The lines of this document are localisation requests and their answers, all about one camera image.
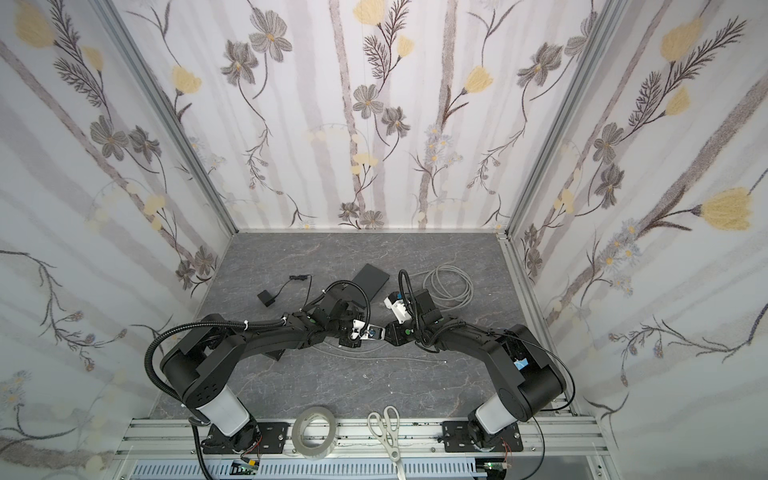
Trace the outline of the dark grey switch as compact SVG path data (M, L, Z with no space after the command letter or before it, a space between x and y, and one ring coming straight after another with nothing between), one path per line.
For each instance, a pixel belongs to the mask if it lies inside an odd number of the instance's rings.
M369 300L372 300L377 293L386 285L390 275L384 270L366 263L360 271L351 280L358 285Z

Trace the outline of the black power adapter with cable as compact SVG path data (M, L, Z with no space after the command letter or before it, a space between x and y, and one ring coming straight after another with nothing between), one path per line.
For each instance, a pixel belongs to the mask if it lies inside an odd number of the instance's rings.
M276 292L270 292L269 290L264 289L257 294L257 298L261 301L261 303L265 307L270 307L276 302L277 298L282 294L283 290L289 284L294 282L307 282L307 292L306 292L306 298L304 302L304 304L307 304L309 301L309 295L312 289L312 281L313 281L313 276L311 274L290 275L288 279L279 287L279 289Z

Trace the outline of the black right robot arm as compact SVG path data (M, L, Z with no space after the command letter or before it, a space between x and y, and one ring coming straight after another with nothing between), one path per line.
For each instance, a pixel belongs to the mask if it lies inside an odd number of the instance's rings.
M488 448L518 422L526 422L563 394L567 380L555 355L522 324L500 332L443 314L424 288L413 288L408 272L398 272L398 291L388 299L404 312L385 327L394 346L415 344L427 353L458 352L485 366L494 387L491 397L468 415L468 435Z

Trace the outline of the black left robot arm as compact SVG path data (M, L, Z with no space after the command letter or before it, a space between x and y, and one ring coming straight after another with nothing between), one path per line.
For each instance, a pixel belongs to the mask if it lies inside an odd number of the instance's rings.
M255 417L228 386L238 363L255 355L279 359L286 350L327 338L355 347L371 324L371 300L381 290L369 282L338 280L299 311L279 320L249 323L209 314L157 336L144 368L159 390L181 402L194 420L232 453L250 453L263 440Z

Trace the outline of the clear tape roll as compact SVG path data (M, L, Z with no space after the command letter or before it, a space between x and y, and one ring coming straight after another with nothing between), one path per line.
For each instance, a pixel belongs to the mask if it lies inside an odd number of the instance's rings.
M293 449L311 460L327 457L336 446L336 435L336 417L323 406L313 406L301 412L291 430Z

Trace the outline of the white handled scissors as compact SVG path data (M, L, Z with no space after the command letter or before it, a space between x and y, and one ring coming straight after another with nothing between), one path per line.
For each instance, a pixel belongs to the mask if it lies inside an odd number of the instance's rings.
M404 463L399 447L400 414L396 407L387 405L382 412L373 411L367 416L369 432L383 446L394 466L398 480L406 479Z

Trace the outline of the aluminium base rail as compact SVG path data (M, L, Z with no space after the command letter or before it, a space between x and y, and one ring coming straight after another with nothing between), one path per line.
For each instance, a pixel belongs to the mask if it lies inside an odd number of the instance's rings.
M256 447L246 450L247 458L307 459L295 452L291 440L293 422L260 421L261 438ZM467 422L459 418L405 418L400 422L399 447L405 458L437 455L477 456L522 455L545 456L609 456L608 444L597 422L591 417L539 417L513 425L502 433L494 446L479 448L468 435ZM202 427L200 440L206 458L239 457L223 446L209 427ZM119 459L191 459L196 457L192 426L186 420L133 420L116 449ZM323 459L335 457L386 457L386 451L370 434L367 420L337 419L336 446Z

